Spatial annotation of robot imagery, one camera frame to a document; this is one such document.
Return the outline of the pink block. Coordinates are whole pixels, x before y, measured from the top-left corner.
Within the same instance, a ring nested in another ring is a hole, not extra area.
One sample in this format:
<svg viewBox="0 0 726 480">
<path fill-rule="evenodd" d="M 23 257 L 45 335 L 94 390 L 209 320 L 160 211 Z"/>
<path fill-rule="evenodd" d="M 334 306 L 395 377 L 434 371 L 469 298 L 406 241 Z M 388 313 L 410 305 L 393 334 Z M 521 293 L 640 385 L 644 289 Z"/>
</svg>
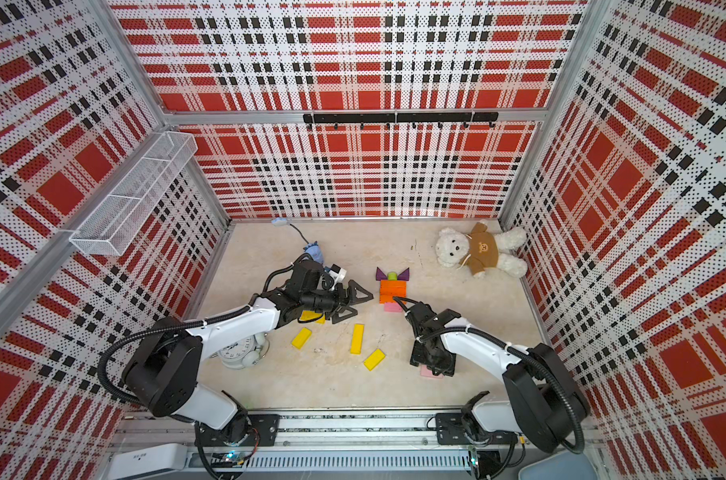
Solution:
<svg viewBox="0 0 726 480">
<path fill-rule="evenodd" d="M 421 365 L 419 369 L 420 376 L 423 378 L 431 379 L 431 380 L 438 380 L 442 379 L 444 377 L 443 374 L 435 374 L 432 372 L 430 368 L 428 368 L 426 365 Z"/>
<path fill-rule="evenodd" d="M 394 312 L 394 313 L 403 312 L 403 309 L 401 308 L 401 306 L 395 302 L 384 303 L 383 307 L 384 307 L 385 312 Z"/>
</svg>

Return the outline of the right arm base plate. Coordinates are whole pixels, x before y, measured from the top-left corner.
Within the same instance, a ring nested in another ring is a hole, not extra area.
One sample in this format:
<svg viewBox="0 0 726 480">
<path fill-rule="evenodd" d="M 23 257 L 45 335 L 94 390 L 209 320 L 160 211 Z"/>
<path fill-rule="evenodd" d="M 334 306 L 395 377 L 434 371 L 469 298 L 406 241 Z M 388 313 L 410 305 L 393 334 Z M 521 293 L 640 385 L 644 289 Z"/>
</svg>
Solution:
<svg viewBox="0 0 726 480">
<path fill-rule="evenodd" d="M 435 432 L 440 445 L 509 445 L 518 441 L 511 431 L 486 431 L 469 414 L 438 413 L 434 416 Z"/>
</svg>

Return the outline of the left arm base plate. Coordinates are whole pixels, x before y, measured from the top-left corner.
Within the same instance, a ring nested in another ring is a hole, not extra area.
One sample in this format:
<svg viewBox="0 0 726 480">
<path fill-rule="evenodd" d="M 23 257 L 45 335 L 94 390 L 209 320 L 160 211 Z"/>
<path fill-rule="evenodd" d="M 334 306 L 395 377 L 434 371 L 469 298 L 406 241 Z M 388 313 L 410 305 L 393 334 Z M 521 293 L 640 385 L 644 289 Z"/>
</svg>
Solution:
<svg viewBox="0 0 726 480">
<path fill-rule="evenodd" d="M 238 414 L 222 430 L 203 425 L 196 442 L 203 447 L 270 447 L 275 444 L 279 423 L 276 414 Z"/>
</svg>

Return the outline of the yellow block upper left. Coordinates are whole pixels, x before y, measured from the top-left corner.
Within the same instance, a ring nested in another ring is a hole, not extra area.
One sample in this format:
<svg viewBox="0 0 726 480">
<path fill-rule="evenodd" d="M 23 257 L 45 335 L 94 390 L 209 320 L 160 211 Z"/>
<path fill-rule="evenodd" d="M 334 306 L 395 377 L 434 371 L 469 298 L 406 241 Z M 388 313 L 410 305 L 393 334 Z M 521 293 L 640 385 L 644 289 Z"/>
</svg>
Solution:
<svg viewBox="0 0 726 480">
<path fill-rule="evenodd" d="M 323 313 L 305 310 L 298 319 L 300 324 L 321 323 L 324 324 L 326 316 Z"/>
</svg>

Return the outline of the blue plastic toy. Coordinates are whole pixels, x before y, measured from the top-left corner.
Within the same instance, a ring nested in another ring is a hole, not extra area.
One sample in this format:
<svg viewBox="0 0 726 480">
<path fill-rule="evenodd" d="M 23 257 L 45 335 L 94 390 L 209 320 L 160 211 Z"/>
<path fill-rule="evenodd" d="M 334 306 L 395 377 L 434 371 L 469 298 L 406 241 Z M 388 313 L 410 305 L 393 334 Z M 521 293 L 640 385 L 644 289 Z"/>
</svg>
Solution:
<svg viewBox="0 0 726 480">
<path fill-rule="evenodd" d="M 319 264 L 324 264 L 324 255 L 317 241 L 307 244 L 304 247 L 304 252 L 308 254 L 315 262 Z"/>
</svg>

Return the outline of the grey bin bottom right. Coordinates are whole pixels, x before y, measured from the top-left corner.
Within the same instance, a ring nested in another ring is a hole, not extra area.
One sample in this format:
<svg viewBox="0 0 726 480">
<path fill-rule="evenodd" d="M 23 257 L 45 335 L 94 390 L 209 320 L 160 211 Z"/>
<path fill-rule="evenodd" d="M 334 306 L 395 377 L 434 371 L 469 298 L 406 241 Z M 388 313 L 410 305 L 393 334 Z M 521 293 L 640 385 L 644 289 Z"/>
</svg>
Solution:
<svg viewBox="0 0 726 480">
<path fill-rule="evenodd" d="M 567 451 L 523 467 L 519 480 L 597 480 L 598 475 L 588 457 Z"/>
</svg>

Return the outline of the yellow block lower left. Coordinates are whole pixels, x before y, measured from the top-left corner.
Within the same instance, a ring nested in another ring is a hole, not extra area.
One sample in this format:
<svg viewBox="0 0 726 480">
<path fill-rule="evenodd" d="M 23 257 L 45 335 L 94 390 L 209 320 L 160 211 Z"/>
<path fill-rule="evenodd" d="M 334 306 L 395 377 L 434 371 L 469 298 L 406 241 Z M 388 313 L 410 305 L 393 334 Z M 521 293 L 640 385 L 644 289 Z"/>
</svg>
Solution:
<svg viewBox="0 0 726 480">
<path fill-rule="evenodd" d="M 301 350 L 312 335 L 312 331 L 303 327 L 292 339 L 291 345 L 297 350 Z"/>
</svg>

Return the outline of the white teddy bear brown hoodie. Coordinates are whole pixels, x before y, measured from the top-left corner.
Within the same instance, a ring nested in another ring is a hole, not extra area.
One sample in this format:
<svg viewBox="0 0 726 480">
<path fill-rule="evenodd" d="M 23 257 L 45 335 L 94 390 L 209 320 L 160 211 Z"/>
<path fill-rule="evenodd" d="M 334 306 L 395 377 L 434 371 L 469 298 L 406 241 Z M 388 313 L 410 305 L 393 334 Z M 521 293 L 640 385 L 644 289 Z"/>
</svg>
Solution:
<svg viewBox="0 0 726 480">
<path fill-rule="evenodd" d="M 438 263 L 445 268 L 466 267 L 475 278 L 482 278 L 489 269 L 500 270 L 510 277 L 522 278 L 528 270 L 527 263 L 514 255 L 527 240 L 523 228 L 514 227 L 494 233 L 491 223 L 481 220 L 469 232 L 453 228 L 442 229 L 434 251 Z"/>
</svg>

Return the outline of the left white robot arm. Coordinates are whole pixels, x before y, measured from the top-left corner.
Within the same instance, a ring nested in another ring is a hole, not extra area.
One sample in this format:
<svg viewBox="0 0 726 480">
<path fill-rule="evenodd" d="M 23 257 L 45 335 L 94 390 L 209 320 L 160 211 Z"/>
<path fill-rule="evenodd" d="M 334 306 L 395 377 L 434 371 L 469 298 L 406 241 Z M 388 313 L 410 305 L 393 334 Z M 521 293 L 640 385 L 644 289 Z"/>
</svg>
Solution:
<svg viewBox="0 0 726 480">
<path fill-rule="evenodd" d="M 236 444 L 253 431 L 247 410 L 231 395 L 199 380 L 205 360 L 228 347 L 300 319 L 304 312 L 336 324 L 357 316 L 357 305 L 373 294 L 349 280 L 343 268 L 329 268 L 308 254 L 270 273 L 287 275 L 277 287 L 264 285 L 238 308 L 200 320 L 173 317 L 116 341 L 101 355 L 97 378 L 115 397 L 146 407 L 156 417 L 192 422 Z"/>
</svg>

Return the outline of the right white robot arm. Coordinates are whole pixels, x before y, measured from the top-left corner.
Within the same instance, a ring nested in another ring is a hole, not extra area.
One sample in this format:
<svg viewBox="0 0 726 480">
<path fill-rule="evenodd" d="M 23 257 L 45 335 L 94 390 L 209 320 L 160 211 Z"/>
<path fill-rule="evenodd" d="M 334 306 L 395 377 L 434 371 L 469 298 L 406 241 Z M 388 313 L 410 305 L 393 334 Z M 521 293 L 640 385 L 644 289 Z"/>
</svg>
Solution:
<svg viewBox="0 0 726 480">
<path fill-rule="evenodd" d="M 463 357 L 503 383 L 514 431 L 547 453 L 559 447 L 573 454 L 584 451 L 582 421 L 590 415 L 589 402 L 551 347 L 513 345 L 454 310 L 436 313 L 424 302 L 405 297 L 395 301 L 415 337 L 413 366 L 450 377 L 456 359 Z"/>
</svg>

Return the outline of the white twin-bell alarm clock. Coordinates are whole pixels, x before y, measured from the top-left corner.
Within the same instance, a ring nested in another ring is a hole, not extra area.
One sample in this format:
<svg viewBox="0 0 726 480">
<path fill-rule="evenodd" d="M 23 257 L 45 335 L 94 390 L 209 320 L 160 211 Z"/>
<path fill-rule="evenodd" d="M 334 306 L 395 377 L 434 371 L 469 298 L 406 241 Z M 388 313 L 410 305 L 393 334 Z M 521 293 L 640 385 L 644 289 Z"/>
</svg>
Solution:
<svg viewBox="0 0 726 480">
<path fill-rule="evenodd" d="M 222 364 L 232 370 L 255 366 L 269 351 L 270 342 L 265 333 L 255 334 L 217 352 Z"/>
</svg>

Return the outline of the yellow upright block centre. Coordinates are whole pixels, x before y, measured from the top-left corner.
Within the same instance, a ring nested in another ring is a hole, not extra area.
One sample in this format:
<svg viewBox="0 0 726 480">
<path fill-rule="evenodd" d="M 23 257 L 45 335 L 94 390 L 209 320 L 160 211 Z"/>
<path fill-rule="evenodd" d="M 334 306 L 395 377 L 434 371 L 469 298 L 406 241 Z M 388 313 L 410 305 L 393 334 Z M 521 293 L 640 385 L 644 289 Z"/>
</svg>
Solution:
<svg viewBox="0 0 726 480">
<path fill-rule="evenodd" d="M 365 326 L 362 324 L 355 324 L 353 327 L 352 340 L 350 345 L 350 353 L 352 355 L 360 355 L 362 352 L 363 337 L 365 332 Z"/>
</svg>

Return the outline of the black wall hook rail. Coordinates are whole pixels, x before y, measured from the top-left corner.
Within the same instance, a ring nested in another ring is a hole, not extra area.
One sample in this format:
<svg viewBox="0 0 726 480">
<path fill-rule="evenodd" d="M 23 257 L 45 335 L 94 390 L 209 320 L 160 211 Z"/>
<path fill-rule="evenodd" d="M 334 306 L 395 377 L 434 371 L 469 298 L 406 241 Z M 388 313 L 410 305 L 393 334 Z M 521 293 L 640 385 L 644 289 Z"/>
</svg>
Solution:
<svg viewBox="0 0 726 480">
<path fill-rule="evenodd" d="M 331 125 L 336 128 L 342 124 L 419 124 L 419 123 L 489 123 L 494 124 L 499 119 L 499 113 L 491 112 L 392 112 L 392 113 L 314 113 L 304 114 L 306 125 Z"/>
</svg>

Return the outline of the white box bottom left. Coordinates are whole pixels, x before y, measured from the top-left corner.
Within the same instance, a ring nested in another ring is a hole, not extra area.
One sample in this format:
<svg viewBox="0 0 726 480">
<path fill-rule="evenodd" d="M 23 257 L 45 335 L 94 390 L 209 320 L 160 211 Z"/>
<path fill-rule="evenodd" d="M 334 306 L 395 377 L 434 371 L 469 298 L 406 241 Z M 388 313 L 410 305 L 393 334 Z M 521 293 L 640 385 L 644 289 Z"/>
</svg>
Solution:
<svg viewBox="0 0 726 480">
<path fill-rule="evenodd" d="M 187 447 L 182 444 L 163 444 L 125 452 L 113 458 L 107 479 L 146 479 L 176 472 L 185 467 Z"/>
</svg>

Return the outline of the yellow block bottom centre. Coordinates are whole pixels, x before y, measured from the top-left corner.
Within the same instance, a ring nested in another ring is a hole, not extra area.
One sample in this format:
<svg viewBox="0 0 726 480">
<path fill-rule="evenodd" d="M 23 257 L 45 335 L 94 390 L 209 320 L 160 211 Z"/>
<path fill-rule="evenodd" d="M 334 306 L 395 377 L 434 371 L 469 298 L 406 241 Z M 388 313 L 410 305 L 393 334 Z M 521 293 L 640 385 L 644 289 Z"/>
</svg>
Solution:
<svg viewBox="0 0 726 480">
<path fill-rule="evenodd" d="M 364 360 L 364 366 L 368 371 L 373 371 L 385 358 L 385 353 L 376 349 Z"/>
</svg>

